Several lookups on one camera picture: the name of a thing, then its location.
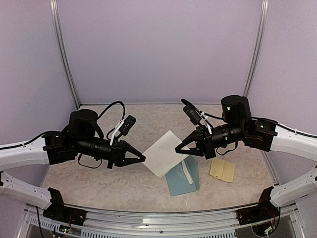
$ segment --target yellow paper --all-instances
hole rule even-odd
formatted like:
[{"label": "yellow paper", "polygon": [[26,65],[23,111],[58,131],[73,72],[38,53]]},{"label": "yellow paper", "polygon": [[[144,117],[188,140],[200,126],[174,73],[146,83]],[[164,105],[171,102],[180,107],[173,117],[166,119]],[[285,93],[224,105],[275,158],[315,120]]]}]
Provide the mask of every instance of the yellow paper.
[{"label": "yellow paper", "polygon": [[236,165],[234,163],[213,158],[209,174],[216,179],[220,179],[225,182],[233,182],[235,167]]}]

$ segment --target white cloth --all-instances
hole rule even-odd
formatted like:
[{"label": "white cloth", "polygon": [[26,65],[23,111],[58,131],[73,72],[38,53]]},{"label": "white cloth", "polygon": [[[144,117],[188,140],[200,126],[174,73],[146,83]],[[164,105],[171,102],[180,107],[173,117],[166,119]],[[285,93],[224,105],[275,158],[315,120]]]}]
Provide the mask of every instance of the white cloth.
[{"label": "white cloth", "polygon": [[161,178],[188,156],[175,152],[175,147],[180,143],[182,141],[169,130],[143,153],[146,156],[143,164]]}]

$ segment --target vertical metal rail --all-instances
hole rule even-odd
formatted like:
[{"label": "vertical metal rail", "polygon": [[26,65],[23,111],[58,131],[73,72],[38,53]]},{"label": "vertical metal rail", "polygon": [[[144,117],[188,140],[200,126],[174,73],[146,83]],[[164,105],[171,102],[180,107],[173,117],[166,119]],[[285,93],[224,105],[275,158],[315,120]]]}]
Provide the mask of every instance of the vertical metal rail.
[{"label": "vertical metal rail", "polygon": [[261,15],[260,15],[260,22],[258,27],[256,44],[255,44],[255,48],[252,55],[252,61],[251,61],[251,65],[248,72],[247,82],[243,91],[243,96],[245,97],[248,97],[249,95],[252,81],[254,79],[254,74],[257,68],[260,51],[261,51],[261,45],[263,41],[264,30],[265,30],[267,10],[268,10],[268,0],[262,0]]},{"label": "vertical metal rail", "polygon": [[55,30],[56,39],[57,39],[57,45],[59,48],[60,57],[61,57],[63,67],[65,70],[68,86],[69,86],[75,107],[76,109],[79,109],[81,104],[80,104],[80,100],[76,91],[73,77],[70,72],[70,67],[69,67],[69,63],[68,63],[68,59],[66,55],[65,45],[64,45],[61,26],[60,26],[59,14],[58,14],[57,0],[50,0],[50,6],[51,6],[54,30]]}]

